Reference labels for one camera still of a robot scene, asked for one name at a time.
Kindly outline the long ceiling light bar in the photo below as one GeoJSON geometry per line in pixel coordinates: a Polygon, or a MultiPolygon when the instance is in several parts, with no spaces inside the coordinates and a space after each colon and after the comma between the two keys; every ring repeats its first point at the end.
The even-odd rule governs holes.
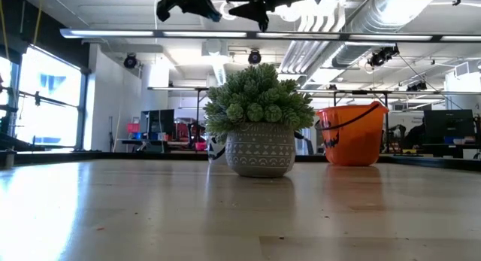
{"type": "Polygon", "coordinates": [[[344,42],[407,42],[407,43],[481,43],[481,35],[463,34],[366,34],[345,32],[223,32],[204,30],[115,30],[60,29],[64,38],[175,38],[175,39],[246,39],[278,41],[344,41],[344,42]]]}

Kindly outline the green potted artificial plant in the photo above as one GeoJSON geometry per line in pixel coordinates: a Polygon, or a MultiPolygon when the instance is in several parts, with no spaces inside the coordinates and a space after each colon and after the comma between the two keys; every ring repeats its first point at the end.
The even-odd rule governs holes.
{"type": "Polygon", "coordinates": [[[242,177],[278,178],[292,170],[295,136],[313,126],[311,97],[269,64],[230,74],[207,91],[206,131],[223,144],[228,167],[242,177]]]}

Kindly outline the black ceiling spotlight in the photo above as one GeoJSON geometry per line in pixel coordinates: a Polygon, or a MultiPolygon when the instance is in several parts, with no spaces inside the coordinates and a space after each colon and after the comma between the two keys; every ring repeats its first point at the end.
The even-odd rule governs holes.
{"type": "Polygon", "coordinates": [[[380,50],[371,54],[371,57],[368,59],[368,65],[371,68],[380,67],[399,53],[397,45],[394,47],[382,47],[380,50]]]}

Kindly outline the orange plastic bucket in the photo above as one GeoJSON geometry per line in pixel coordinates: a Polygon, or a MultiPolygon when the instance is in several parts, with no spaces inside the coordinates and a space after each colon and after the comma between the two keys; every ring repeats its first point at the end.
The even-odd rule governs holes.
{"type": "Polygon", "coordinates": [[[327,160],[334,165],[368,166],[380,155],[383,123],[389,112],[380,102],[317,111],[327,160]]]}

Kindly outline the large bright window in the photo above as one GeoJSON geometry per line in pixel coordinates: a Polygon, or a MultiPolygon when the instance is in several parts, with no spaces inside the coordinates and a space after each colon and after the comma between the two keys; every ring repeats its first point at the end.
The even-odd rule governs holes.
{"type": "Polygon", "coordinates": [[[27,144],[74,147],[84,76],[37,47],[18,62],[0,55],[0,129],[27,144]]]}

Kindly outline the person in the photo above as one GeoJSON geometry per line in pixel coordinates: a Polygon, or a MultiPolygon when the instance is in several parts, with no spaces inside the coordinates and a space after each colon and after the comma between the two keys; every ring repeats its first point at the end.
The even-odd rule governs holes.
{"type": "Polygon", "coordinates": [[[425,118],[422,118],[422,123],[414,126],[404,137],[403,148],[413,149],[422,146],[425,135],[425,118]]]}

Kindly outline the gray air duct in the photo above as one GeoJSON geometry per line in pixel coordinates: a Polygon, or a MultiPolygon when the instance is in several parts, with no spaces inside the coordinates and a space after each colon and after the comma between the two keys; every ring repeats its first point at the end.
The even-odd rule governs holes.
{"type": "MultiPolygon", "coordinates": [[[[417,18],[433,0],[369,0],[344,26],[347,33],[395,33],[417,18]]],[[[345,68],[357,62],[370,50],[369,46],[336,42],[334,67],[345,68]]]]}

